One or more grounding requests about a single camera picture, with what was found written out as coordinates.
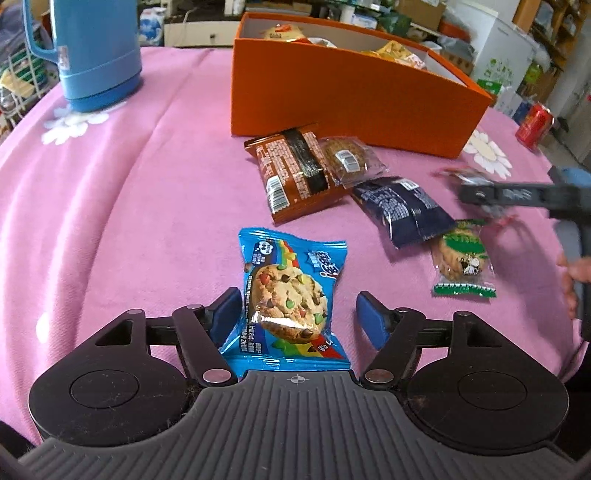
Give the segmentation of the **person right hand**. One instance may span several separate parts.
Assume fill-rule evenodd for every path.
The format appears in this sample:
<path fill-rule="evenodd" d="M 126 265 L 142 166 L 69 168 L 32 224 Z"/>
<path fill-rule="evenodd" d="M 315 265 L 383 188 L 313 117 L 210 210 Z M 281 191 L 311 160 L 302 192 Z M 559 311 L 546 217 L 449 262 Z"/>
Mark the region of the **person right hand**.
<path fill-rule="evenodd" d="M 581 257 L 569 262 L 564 253 L 557 260 L 557 265 L 564 269 L 561 275 L 561 288 L 565 304 L 571 319 L 578 319 L 579 300 L 575 292 L 575 283 L 589 284 L 591 281 L 591 259 Z"/>

